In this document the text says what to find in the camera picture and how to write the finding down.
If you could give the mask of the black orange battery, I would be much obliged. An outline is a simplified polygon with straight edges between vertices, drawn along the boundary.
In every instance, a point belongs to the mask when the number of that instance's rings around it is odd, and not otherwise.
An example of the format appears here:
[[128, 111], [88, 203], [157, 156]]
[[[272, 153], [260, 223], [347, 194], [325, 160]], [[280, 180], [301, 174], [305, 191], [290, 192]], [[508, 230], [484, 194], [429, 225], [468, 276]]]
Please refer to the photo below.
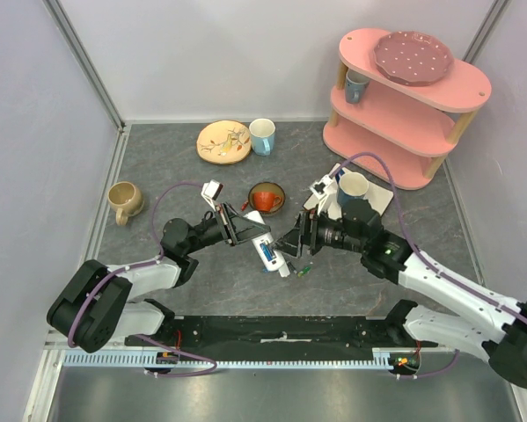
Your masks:
[[265, 256], [268, 261], [273, 261], [275, 259], [273, 248], [269, 243], [265, 244]]

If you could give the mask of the white remote control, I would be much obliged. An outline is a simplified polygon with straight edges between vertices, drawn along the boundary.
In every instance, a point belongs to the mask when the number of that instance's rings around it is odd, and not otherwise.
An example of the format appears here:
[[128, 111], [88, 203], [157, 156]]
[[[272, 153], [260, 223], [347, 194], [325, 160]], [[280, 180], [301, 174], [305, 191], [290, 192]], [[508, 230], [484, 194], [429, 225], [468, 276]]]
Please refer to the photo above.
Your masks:
[[270, 232], [255, 237], [252, 240], [253, 246], [260, 256], [260, 259], [269, 273], [279, 273], [286, 278], [290, 274], [288, 264], [280, 251], [275, 251], [272, 247], [274, 239]]

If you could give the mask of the white battery cover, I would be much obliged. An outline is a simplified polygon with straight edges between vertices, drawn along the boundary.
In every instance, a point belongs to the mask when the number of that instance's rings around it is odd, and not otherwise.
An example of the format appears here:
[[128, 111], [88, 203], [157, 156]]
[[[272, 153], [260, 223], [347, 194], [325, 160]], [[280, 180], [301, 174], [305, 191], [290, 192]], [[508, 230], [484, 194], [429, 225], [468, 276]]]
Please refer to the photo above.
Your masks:
[[290, 274], [290, 269], [289, 269], [289, 267], [288, 267], [287, 264], [284, 264], [283, 266], [281, 266], [281, 267], [279, 268], [279, 274], [280, 274], [283, 278], [289, 276], [289, 274]]

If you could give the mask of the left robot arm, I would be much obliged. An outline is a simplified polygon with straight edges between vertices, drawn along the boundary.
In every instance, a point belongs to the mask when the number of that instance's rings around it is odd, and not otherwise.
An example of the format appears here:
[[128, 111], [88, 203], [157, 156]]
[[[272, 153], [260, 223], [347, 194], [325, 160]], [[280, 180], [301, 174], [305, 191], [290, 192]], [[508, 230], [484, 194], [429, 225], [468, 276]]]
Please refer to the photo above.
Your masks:
[[173, 313], [151, 299], [136, 297], [180, 287], [198, 266], [192, 253], [225, 243], [236, 246], [268, 234], [270, 228], [238, 214], [227, 203], [208, 211], [196, 225], [174, 218], [163, 228], [155, 258], [121, 266], [85, 261], [47, 313], [48, 324], [71, 347], [95, 353], [112, 338], [144, 334], [156, 346], [172, 341]]

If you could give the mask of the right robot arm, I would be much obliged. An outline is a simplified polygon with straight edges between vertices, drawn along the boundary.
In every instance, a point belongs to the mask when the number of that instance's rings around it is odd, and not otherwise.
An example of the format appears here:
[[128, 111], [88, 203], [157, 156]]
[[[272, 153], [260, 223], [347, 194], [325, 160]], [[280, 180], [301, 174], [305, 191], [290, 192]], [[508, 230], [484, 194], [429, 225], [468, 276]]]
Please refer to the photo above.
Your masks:
[[495, 293], [435, 262], [412, 242], [385, 229], [368, 201], [350, 200], [337, 220], [302, 211], [293, 229], [274, 248], [293, 257], [323, 247], [353, 251], [379, 279], [413, 290], [450, 310], [448, 315], [418, 304], [398, 305], [384, 324], [395, 346], [410, 340], [437, 343], [489, 364], [504, 380], [527, 389], [527, 300]]

